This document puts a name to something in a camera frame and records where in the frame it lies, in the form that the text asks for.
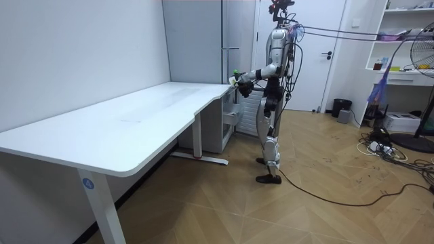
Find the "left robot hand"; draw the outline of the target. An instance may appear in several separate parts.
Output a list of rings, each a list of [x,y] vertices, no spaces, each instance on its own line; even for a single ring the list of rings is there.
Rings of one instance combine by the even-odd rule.
[[[244,98],[247,98],[254,90],[254,84],[252,81],[238,81],[237,87],[238,87],[239,93]]]

